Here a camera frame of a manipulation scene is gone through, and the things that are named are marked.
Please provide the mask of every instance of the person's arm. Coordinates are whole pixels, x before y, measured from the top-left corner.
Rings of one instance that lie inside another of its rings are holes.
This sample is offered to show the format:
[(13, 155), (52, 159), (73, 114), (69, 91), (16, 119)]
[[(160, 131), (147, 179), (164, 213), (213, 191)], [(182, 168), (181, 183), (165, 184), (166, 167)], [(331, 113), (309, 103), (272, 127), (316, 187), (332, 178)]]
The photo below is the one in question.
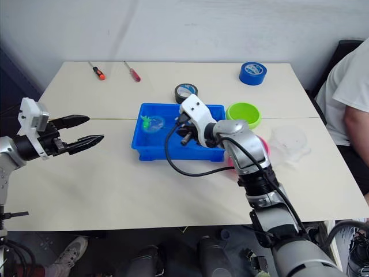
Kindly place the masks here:
[(351, 146), (369, 167), (369, 113), (346, 106), (344, 122)]

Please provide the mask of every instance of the white wall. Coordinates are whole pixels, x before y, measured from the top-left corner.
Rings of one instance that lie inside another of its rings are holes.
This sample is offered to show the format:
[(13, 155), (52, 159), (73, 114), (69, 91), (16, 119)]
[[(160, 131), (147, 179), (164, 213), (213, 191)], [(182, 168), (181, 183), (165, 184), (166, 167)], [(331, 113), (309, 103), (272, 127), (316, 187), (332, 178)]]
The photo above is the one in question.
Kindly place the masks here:
[(288, 61), (311, 87), (368, 0), (0, 0), (1, 43), (43, 88), (62, 61)]

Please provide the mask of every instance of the black tape roll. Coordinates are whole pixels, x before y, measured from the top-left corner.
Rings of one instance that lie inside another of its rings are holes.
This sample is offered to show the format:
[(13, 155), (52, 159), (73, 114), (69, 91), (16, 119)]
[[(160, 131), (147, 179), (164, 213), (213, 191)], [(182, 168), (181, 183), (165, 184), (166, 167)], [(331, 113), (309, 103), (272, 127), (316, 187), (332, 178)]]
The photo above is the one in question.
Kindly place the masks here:
[(191, 94), (197, 95), (197, 87), (192, 84), (180, 84), (174, 89), (175, 101), (181, 104)]

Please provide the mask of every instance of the red screwdriver handle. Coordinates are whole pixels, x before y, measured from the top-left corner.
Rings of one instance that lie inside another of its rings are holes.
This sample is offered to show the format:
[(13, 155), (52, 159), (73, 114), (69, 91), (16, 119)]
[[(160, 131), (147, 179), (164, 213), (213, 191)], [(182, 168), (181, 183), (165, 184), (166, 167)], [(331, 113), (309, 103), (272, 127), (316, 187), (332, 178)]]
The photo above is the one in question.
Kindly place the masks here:
[(134, 71), (134, 69), (132, 69), (132, 68), (131, 68), (131, 69), (129, 70), (129, 72), (131, 73), (132, 78), (133, 78), (136, 82), (141, 81), (140, 76), (137, 74), (137, 72), (136, 72), (136, 71)]
[(103, 72), (100, 71), (100, 69), (98, 69), (96, 66), (94, 66), (92, 69), (100, 80), (105, 80), (105, 75)]

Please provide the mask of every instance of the person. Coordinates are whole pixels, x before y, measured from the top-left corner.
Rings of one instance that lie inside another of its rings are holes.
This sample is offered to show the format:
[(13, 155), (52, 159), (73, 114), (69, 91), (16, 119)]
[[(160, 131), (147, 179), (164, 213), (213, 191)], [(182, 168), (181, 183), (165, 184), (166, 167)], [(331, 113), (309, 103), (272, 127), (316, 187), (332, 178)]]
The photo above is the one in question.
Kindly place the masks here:
[[(86, 252), (88, 239), (85, 237), (77, 237), (73, 240), (60, 254), (56, 261), (48, 267), (37, 267), (32, 277), (68, 277), (70, 270), (75, 263)], [(17, 267), (18, 276), (22, 276), (22, 267)]]
[(369, 39), (332, 69), (315, 100), (369, 204)]

